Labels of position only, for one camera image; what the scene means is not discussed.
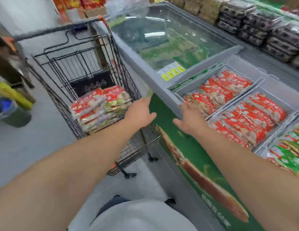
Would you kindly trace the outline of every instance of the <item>person's right arm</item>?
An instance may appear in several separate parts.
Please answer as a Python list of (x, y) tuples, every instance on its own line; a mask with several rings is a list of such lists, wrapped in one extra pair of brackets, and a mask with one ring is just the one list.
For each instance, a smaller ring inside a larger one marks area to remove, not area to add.
[(198, 106), (183, 103), (173, 122), (207, 151), (243, 204), (266, 231), (299, 231), (299, 178), (210, 128)]

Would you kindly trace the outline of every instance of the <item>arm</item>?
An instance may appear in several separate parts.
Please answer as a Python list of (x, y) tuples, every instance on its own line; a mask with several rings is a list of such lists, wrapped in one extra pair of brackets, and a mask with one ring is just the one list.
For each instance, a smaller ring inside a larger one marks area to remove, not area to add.
[(240, 200), (266, 231), (299, 230), (299, 178), (210, 128), (198, 106), (182, 104), (173, 122), (207, 151)]
[(40, 160), (0, 190), (0, 230), (63, 231), (128, 140), (155, 119), (150, 98), (125, 118)]

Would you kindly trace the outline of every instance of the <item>shopping cart handle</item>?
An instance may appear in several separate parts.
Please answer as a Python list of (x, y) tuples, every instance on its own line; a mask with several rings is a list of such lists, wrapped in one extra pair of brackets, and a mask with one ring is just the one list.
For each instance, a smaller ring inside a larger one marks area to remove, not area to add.
[(79, 26), (82, 26), (82, 25), (85, 25), (88, 23), (96, 22), (98, 20), (100, 20), (100, 19), (98, 19), (97, 17), (87, 18), (87, 19), (84, 19), (84, 20), (81, 20), (81, 21), (78, 21), (75, 23), (68, 23), (68, 24), (53, 27), (53, 28), (47, 28), (47, 29), (43, 29), (43, 30), (37, 30), (37, 31), (23, 33), (20, 35), (14, 35), (13, 39), (15, 42), (26, 40), (26, 39), (31, 39), (31, 38), (34, 38), (37, 36), (42, 36), (42, 35), (58, 32), (58, 31), (69, 30), (73, 27), (79, 27)]

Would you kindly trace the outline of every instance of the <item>freezer advertisement graphic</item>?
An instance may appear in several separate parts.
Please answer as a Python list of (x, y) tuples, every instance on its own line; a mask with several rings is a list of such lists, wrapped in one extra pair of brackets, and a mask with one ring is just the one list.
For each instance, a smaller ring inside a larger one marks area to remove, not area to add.
[(206, 151), (192, 136), (172, 123), (175, 114), (155, 94), (152, 96), (150, 111), (157, 113), (154, 124), (162, 135), (163, 148), (221, 225), (230, 231), (263, 231)]

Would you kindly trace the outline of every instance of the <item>gray shirt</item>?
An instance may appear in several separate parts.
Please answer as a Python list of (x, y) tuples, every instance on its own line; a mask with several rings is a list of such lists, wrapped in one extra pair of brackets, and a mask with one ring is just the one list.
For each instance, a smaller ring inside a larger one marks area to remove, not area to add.
[(158, 200), (134, 200), (103, 212), (89, 231), (197, 231), (182, 214)]

